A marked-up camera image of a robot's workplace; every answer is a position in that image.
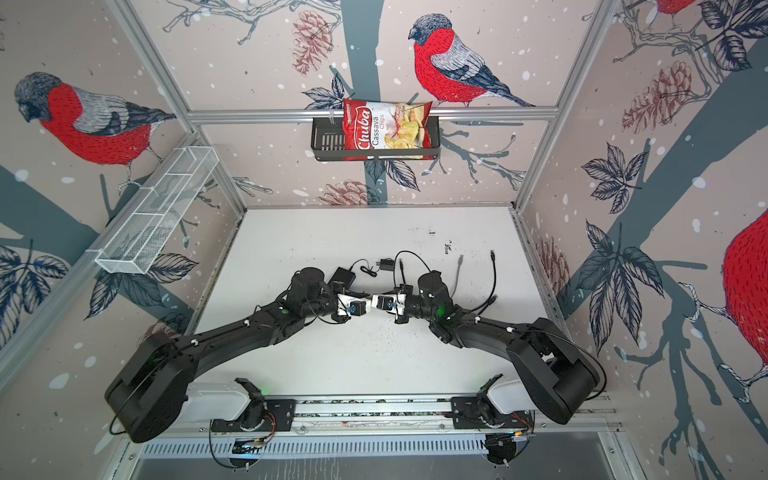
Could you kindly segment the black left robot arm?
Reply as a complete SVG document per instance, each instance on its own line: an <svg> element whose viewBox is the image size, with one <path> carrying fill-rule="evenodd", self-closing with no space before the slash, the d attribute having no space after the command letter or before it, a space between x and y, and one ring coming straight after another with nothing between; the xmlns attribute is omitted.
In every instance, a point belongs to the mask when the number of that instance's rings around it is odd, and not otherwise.
<svg viewBox="0 0 768 480"><path fill-rule="evenodd" d="M305 267L270 303L249 316L201 333L170 337L159 331L137 348L104 394L112 422L135 443L167 430L188 402L188 386L207 371L252 350L276 345L305 328L309 318L346 319L353 301L369 295L327 282L323 271Z"/></svg>

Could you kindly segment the black power adapter with cord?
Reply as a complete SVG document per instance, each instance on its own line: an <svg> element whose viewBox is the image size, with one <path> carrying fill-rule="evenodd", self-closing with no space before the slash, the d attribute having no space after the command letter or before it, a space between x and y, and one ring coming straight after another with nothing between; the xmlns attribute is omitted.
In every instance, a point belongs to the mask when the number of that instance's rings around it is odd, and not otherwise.
<svg viewBox="0 0 768 480"><path fill-rule="evenodd" d="M393 272L395 270L395 260L392 258L384 258L371 264L367 259L359 259L352 263L350 270L353 270L356 266L359 266L359 270L370 277L377 277L380 271Z"/></svg>

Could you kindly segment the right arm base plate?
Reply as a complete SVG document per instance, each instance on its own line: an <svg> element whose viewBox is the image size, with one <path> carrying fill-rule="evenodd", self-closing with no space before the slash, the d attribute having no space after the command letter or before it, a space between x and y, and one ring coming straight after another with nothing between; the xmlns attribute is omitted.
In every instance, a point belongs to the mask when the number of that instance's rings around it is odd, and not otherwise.
<svg viewBox="0 0 768 480"><path fill-rule="evenodd" d="M446 415L457 430L512 429L530 430L535 424L534 411L501 413L487 400L477 397L455 396L450 400L450 412Z"/></svg>

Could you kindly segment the black network switch box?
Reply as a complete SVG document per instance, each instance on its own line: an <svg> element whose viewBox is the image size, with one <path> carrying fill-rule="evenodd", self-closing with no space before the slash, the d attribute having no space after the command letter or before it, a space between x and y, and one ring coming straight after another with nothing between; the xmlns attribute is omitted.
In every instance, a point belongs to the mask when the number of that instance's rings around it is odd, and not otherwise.
<svg viewBox="0 0 768 480"><path fill-rule="evenodd" d="M356 279L356 274L343 267L338 267L330 278L329 286L334 293L348 291Z"/></svg>

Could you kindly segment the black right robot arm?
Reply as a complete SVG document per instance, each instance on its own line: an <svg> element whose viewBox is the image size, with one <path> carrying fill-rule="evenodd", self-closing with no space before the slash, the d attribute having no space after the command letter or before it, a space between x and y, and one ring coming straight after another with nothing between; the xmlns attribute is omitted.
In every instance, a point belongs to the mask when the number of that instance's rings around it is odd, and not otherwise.
<svg viewBox="0 0 768 480"><path fill-rule="evenodd" d="M605 370L596 358L552 321L540 317L520 324L486 318L456 304L437 271L422 275L416 292L401 285L375 295L371 305L392 314L398 323L427 321L444 344L480 350L512 364L515 379L504 382L497 374L479 389L474 411L463 416L470 422L499 428L505 416L533 409L564 425L605 389Z"/></svg>

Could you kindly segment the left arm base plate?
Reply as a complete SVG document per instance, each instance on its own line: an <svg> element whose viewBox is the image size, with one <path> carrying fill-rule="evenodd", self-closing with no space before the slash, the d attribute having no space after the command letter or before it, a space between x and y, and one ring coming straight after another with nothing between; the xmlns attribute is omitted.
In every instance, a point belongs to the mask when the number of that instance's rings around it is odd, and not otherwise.
<svg viewBox="0 0 768 480"><path fill-rule="evenodd" d="M294 399L266 399L252 402L234 420L215 419L213 433L251 434L288 432L292 428L297 402Z"/></svg>

